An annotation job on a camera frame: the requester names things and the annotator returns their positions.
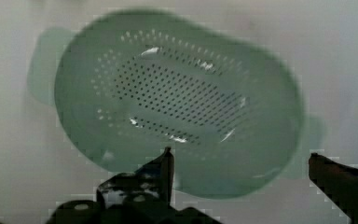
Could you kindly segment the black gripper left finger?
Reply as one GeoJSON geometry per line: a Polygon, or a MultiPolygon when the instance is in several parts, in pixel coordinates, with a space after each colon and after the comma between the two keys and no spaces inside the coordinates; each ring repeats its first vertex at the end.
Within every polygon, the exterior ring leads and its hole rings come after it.
{"type": "Polygon", "coordinates": [[[194,207],[171,206],[174,156],[170,147],[135,172],[96,189],[96,199],[59,205],[46,224],[221,224],[194,207]]]}

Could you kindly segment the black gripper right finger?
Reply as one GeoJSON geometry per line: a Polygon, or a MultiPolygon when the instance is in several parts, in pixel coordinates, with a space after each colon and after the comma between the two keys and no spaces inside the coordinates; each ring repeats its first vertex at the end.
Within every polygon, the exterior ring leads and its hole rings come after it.
{"type": "Polygon", "coordinates": [[[358,224],[358,168],[311,153],[309,179],[346,216],[358,224]]]}

